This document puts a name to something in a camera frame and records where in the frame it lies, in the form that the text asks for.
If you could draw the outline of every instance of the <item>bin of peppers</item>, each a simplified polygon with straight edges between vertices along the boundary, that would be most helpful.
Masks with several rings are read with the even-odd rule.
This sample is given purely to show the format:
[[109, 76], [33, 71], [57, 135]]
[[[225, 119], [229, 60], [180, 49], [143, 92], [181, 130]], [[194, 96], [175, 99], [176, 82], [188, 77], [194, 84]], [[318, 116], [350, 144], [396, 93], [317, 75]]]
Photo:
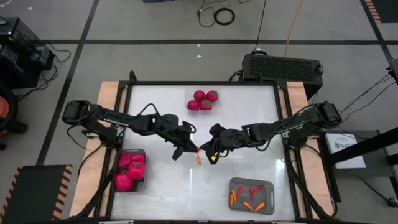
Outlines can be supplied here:
[[147, 156], [143, 149], [124, 149], [116, 153], [113, 192], [140, 192], [146, 186]]

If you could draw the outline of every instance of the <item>orange object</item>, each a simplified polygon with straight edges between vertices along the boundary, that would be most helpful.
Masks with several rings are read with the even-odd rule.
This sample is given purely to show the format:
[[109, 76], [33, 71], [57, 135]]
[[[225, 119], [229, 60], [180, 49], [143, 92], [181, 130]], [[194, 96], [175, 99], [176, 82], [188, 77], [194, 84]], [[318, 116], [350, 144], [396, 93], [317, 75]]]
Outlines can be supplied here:
[[235, 192], [235, 190], [232, 189], [231, 193], [232, 193], [232, 196], [234, 197], [234, 202], [236, 202], [236, 192]]
[[243, 206], [245, 206], [246, 208], [248, 208], [251, 212], [253, 212], [253, 208], [251, 208], [250, 204], [247, 202], [243, 202]]
[[199, 164], [199, 165], [201, 165], [201, 159], [200, 159], [200, 155], [199, 155], [199, 152], [200, 152], [200, 149], [198, 148], [197, 149], [197, 163]]
[[233, 195], [231, 194], [231, 195], [229, 196], [229, 206], [232, 207], [233, 204], [234, 204], [234, 197], [233, 197]]
[[[10, 110], [10, 105], [7, 100], [0, 96], [0, 118], [6, 118]], [[0, 131], [0, 136], [6, 134], [7, 130]]]
[[254, 209], [254, 212], [258, 212], [260, 209], [264, 208], [266, 204], [264, 202], [261, 202], [256, 209]]

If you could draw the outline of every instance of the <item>black equipment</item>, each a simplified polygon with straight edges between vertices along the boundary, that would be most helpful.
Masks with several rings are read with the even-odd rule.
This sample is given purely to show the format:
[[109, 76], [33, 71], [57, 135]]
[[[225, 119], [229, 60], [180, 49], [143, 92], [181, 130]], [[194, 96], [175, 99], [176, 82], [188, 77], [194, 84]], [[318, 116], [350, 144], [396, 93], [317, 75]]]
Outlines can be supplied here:
[[323, 85], [322, 73], [318, 60], [246, 54], [241, 79], [276, 81], [283, 89], [286, 89], [287, 81], [300, 81], [304, 83], [307, 99], [310, 99]]
[[18, 18], [0, 19], [0, 82], [7, 87], [33, 88], [42, 70], [50, 70], [54, 53]]
[[[184, 152], [198, 152], [196, 145], [191, 141], [190, 135], [196, 128], [182, 121], [178, 125], [178, 117], [173, 114], [141, 115], [153, 104], [148, 104], [137, 116], [130, 116], [118, 111], [91, 104], [88, 101], [71, 101], [67, 103], [63, 112], [62, 121], [72, 126], [83, 126], [83, 134], [95, 133], [107, 147], [118, 146], [118, 134], [115, 128], [106, 127], [98, 120], [107, 121], [118, 126], [130, 128], [141, 136], [157, 134], [166, 141], [171, 142], [177, 149], [172, 159], [177, 160]], [[341, 122], [337, 109], [333, 104], [319, 103], [310, 105], [300, 110], [295, 115], [274, 123], [257, 123], [242, 126], [242, 130], [225, 129], [215, 124], [210, 129], [213, 138], [202, 145], [200, 149], [206, 151], [210, 164], [216, 164], [220, 154], [224, 151], [233, 151], [242, 147], [259, 147], [271, 141], [276, 135], [286, 131], [291, 146], [299, 146], [307, 142], [307, 137], [321, 128], [334, 128]]]

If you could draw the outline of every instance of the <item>table surface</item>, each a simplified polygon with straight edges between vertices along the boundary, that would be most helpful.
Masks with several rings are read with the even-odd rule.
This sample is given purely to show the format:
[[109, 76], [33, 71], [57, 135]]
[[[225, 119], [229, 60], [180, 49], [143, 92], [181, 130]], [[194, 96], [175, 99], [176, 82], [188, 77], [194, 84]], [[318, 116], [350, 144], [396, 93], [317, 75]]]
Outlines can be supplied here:
[[[217, 90], [220, 94], [211, 111], [187, 110], [185, 102], [193, 98], [196, 90]], [[160, 114], [176, 114], [180, 124], [187, 121], [196, 126], [197, 131], [191, 139], [197, 146], [211, 139], [209, 130], [216, 123], [241, 129], [245, 124], [279, 120], [273, 86], [133, 86], [128, 114], [138, 114], [148, 103], [155, 104]], [[152, 113], [155, 113], [154, 109], [148, 108], [143, 114]], [[173, 161], [175, 148], [172, 144], [156, 135], [140, 136], [130, 129], [126, 130], [123, 149], [146, 151], [146, 189], [116, 193], [112, 219], [294, 220], [280, 135], [272, 139], [265, 152], [254, 148], [237, 149], [226, 158], [220, 158], [216, 165], [209, 163], [204, 151], [200, 153], [201, 165], [197, 164], [194, 153], [185, 153]], [[228, 189], [233, 177], [272, 182], [274, 214], [229, 209]]]

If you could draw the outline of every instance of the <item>yellow black striped tape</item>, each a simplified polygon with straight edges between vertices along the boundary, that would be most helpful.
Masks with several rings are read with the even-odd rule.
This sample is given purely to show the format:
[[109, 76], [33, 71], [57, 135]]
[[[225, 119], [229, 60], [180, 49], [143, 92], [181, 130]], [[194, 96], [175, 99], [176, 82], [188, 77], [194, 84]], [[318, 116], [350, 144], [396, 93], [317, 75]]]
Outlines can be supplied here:
[[72, 169], [73, 167], [71, 165], [66, 165], [65, 170], [63, 171], [61, 186], [58, 192], [57, 201], [55, 202], [52, 220], [59, 220], [62, 217], [63, 206], [68, 193], [70, 177], [72, 176]]
[[1, 213], [0, 213], [0, 224], [2, 224], [2, 219], [4, 218], [4, 216], [6, 214], [7, 206], [8, 206], [8, 203], [10, 202], [12, 191], [14, 190], [14, 188], [15, 188], [15, 186], [17, 184], [18, 175], [21, 172], [23, 167], [24, 166], [20, 166], [20, 167], [17, 168], [17, 172], [15, 173], [14, 178], [12, 179], [11, 187], [10, 187], [10, 190], [8, 191], [6, 202], [2, 206], [2, 210], [1, 210]]

